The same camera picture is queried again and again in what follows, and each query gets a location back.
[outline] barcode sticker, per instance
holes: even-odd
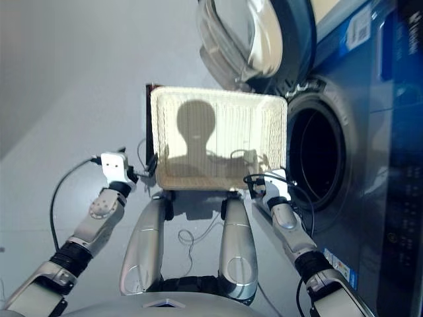
[[[331,264],[331,266],[340,272],[345,279],[350,282],[350,285],[353,289],[357,289],[357,273],[350,267],[348,267],[344,262],[339,260],[331,251],[328,249],[323,250],[326,260]]]
[[[349,50],[363,44],[370,38],[371,8],[366,5],[351,18],[346,34],[346,46]]]

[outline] laundry basket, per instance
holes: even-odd
[[[151,125],[157,183],[165,190],[246,188],[247,174],[285,166],[286,120],[280,97],[156,88]]]

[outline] label sticker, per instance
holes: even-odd
[[[344,262],[339,260],[331,251],[324,249],[323,254],[326,260],[333,266],[333,268],[339,271],[345,279],[350,282],[353,289],[357,289],[357,273],[350,269]]]
[[[340,55],[343,56],[370,39],[371,7],[366,5],[341,26]]]

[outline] robotic hand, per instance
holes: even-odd
[[[67,306],[63,296],[122,219],[126,198],[138,180],[134,168],[124,153],[103,153],[93,161],[102,165],[108,188],[101,190],[66,243],[12,294],[1,316],[60,316]]]
[[[251,197],[272,218],[275,235],[295,266],[312,302],[312,317],[368,317],[371,310],[356,294],[344,276],[335,270],[305,232],[301,219],[289,204],[284,170],[263,176],[247,176]]]

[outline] black cable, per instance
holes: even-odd
[[[200,241],[202,241],[210,233],[210,231],[212,231],[212,229],[214,227],[219,226],[219,225],[223,226],[223,223],[216,222],[216,220],[219,216],[220,216],[220,213],[217,213],[217,215],[214,217],[213,221],[210,223],[209,227],[197,238],[194,238],[194,235],[191,233],[191,231],[189,231],[187,229],[181,229],[181,230],[178,231],[179,242],[183,245],[189,245],[190,246],[190,248],[188,249],[188,259],[190,260],[190,268],[188,269],[188,271],[182,277],[188,276],[188,274],[192,270],[192,266],[193,266],[193,263],[194,263],[194,260],[192,259],[192,249],[193,249],[194,245],[199,243]],[[190,238],[185,239],[184,237],[182,237],[183,232],[185,232],[188,236],[190,236]]]
[[[50,202],[50,229],[52,230],[52,237],[53,237],[53,243],[54,243],[54,248],[56,249],[56,251],[59,250],[59,242],[58,242],[58,236],[56,235],[56,228],[54,226],[54,215],[53,215],[53,210],[54,210],[54,201],[56,200],[56,196],[59,192],[60,186],[63,184],[63,182],[66,180],[66,178],[72,174],[73,172],[75,172],[78,168],[80,168],[81,166],[87,164],[88,162],[93,161],[94,162],[95,158],[87,158],[86,160],[83,160],[82,162],[80,162],[78,165],[76,165],[75,167],[73,167],[69,172],[67,172],[58,182],[58,184],[56,185],[56,188],[54,189],[54,193],[52,196],[52,200]]]
[[[0,302],[5,304],[6,303],[5,282],[3,282],[3,279],[1,277],[0,277],[0,286],[1,286]]]
[[[297,294],[295,296],[295,301],[297,302],[297,308],[298,308],[299,314],[301,315],[301,317],[305,317],[303,309],[301,308],[301,305],[299,303],[299,292],[301,290],[302,284],[303,284],[303,279],[300,279],[298,283],[298,287],[297,287]]]
[[[269,177],[269,178],[273,178],[275,180],[280,180],[281,182],[285,182],[288,185],[289,188],[293,188],[295,190],[298,190],[299,192],[301,192],[305,196],[305,198],[309,202],[309,205],[310,205],[310,208],[311,208],[310,237],[312,238],[314,233],[315,233],[315,206],[313,205],[313,202],[311,201],[307,192],[305,190],[301,189],[300,187],[288,182],[285,178],[283,178],[281,176],[271,175],[271,174],[251,174],[251,175],[247,175],[243,178],[243,182],[246,183],[246,184],[253,183],[254,181],[252,180],[252,177]]]
[[[258,289],[260,289],[260,292],[262,292],[262,295],[263,295],[264,299],[269,304],[269,306],[272,307],[273,311],[278,315],[278,317],[284,317],[279,312],[279,310],[275,307],[275,305],[273,305],[273,303],[270,301],[270,299],[267,297],[266,293],[263,291],[263,288],[262,288],[262,285],[260,284],[260,282],[258,282],[257,285],[258,285]]]

